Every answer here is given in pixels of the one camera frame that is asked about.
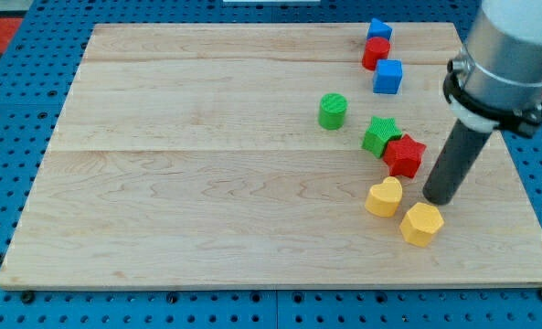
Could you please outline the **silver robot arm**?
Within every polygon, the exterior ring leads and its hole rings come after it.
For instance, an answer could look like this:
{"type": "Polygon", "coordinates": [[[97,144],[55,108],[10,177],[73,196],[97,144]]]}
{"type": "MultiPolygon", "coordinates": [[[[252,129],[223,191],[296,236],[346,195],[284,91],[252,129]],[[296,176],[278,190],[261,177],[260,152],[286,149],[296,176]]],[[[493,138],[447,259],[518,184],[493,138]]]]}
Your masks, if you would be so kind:
{"type": "Polygon", "coordinates": [[[542,125],[542,0],[484,0],[443,92],[476,133],[531,137],[542,125]]]}

